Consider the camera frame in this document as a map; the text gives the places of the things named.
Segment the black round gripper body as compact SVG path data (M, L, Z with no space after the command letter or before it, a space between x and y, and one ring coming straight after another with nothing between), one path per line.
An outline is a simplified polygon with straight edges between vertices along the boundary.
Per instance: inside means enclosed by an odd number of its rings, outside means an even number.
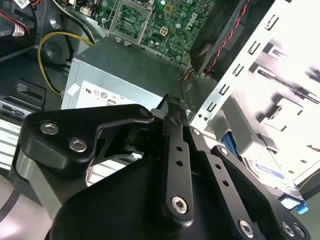
M181 240L195 218L190 149L131 164L71 197L52 240Z

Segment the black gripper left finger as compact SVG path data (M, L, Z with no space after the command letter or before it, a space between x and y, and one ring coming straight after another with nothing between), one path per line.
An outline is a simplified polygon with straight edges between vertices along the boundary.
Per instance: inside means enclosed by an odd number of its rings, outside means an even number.
M140 160L177 158L189 149L178 98L36 112L22 124L13 171L53 222L73 196Z

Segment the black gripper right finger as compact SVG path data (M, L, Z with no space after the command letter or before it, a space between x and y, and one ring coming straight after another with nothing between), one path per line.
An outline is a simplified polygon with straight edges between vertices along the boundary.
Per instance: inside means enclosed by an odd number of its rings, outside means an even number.
M309 240L310 233L226 148L209 148L178 102L190 150L194 220L181 240Z

